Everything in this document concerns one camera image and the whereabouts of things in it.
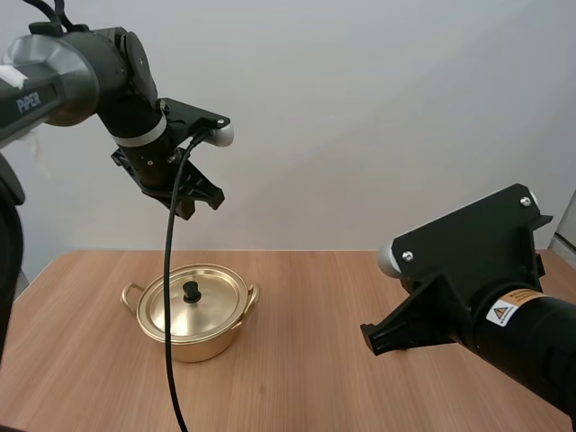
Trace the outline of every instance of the black cable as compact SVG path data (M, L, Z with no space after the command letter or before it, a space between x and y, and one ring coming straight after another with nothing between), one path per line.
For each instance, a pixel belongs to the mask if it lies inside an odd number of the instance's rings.
M74 29L74 24L70 22L70 20L66 16L66 13L64 12L64 0L54 0L54 5L56 16L58 17L64 28L69 32L72 32Z
M180 177L184 171L186 160L190 157L192 149L200 144L209 132L201 130L190 141L190 145L186 148L178 167L178 172L174 180L174 188L172 189L172 200L170 201L170 213L168 214L168 228L166 230L166 249L164 251L164 329L165 329L165 354L166 354L166 374L168 375L168 387L170 388L170 397L172 398L172 405L174 406L174 413L178 420L178 425L182 432L188 432L180 404L178 403L178 395L176 394L176 385L174 383L174 372L172 370L172 335L170 334L170 253L172 251L172 233L174 231L174 219L176 216L176 203L178 202L178 188L180 187Z
M23 2L27 3L28 5L34 6L39 9L46 17L50 20L51 23L58 23L60 24L60 20L54 12L54 9L50 7L49 4L42 2L42 0L22 0Z

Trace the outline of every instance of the wooden table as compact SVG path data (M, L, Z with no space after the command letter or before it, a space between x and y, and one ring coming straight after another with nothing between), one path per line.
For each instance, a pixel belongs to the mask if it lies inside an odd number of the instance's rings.
M375 357L359 325L407 296L371 252L175 252L262 286L222 355L175 364L193 431L570 431L561 412L458 345ZM576 272L544 252L544 290L576 302ZM121 289L161 274L155 251L78 251L16 301L0 424L26 431L176 431L161 346Z

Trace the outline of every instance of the screw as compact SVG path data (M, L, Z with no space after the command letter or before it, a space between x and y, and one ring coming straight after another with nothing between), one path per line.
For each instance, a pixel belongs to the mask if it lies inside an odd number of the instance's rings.
M404 253L402 254L402 259L403 259L404 261L406 261L407 263L410 263L410 262L412 262L412 260L414 259L414 254L411 253L409 250L407 250L406 252L404 252Z

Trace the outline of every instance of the aluminum pot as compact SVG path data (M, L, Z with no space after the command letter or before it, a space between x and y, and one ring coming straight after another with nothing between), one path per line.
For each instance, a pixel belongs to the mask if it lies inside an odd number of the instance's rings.
M141 291L138 304L128 300ZM201 362L224 351L234 341L260 297L256 283L246 286L240 276L220 265L187 265L170 272L170 334L172 357ZM164 344L163 277L147 288L130 283L121 302L149 337Z

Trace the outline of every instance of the white tape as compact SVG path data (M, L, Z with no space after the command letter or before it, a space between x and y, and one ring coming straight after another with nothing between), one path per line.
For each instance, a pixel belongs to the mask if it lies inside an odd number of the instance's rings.
M22 90L24 81L26 81L28 77L12 65L0 65L0 79L4 80L10 86Z
M498 324L501 327L506 327L514 312L519 308L516 304L508 303L507 301L497 300L486 315L486 320Z

